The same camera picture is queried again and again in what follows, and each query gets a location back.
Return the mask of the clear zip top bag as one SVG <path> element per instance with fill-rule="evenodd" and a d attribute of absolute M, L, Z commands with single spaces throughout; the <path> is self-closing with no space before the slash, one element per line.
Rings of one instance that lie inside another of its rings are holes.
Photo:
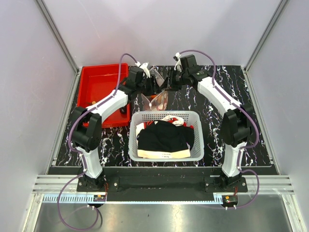
<path fill-rule="evenodd" d="M 168 103 L 168 92 L 162 90 L 160 86 L 164 82 L 164 77 L 157 71 L 157 68 L 152 67 L 152 74 L 155 76 L 159 85 L 159 94 L 152 96 L 144 96 L 141 94 L 142 106 L 144 111 L 165 111 Z"/>

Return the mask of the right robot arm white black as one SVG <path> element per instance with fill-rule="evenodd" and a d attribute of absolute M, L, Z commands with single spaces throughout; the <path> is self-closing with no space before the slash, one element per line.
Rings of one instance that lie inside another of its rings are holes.
<path fill-rule="evenodd" d="M 225 144 L 225 159 L 215 185 L 223 191 L 231 191 L 240 183 L 243 173 L 241 158 L 248 140 L 253 132 L 258 132 L 251 117 L 253 108 L 231 97 L 215 81 L 215 73 L 210 74 L 198 67 L 194 55 L 176 53 L 173 58 L 176 64 L 169 69 L 162 88 L 177 91 L 184 85 L 191 86 L 218 110 L 223 118 L 220 133 Z"/>

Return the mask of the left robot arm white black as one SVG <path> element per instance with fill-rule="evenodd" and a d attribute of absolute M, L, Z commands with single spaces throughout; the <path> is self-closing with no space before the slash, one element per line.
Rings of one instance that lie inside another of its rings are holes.
<path fill-rule="evenodd" d="M 98 146 L 102 138 L 102 123 L 115 111 L 130 104 L 145 89 L 146 80 L 151 78 L 148 63 L 136 63 L 129 70 L 128 77 L 119 82 L 116 88 L 104 99 L 87 107 L 75 108 L 74 124 L 69 133 L 70 150 L 77 152 L 82 159 L 83 172 L 87 185 L 93 191 L 104 187 L 100 177 L 103 168 L 98 158 Z"/>

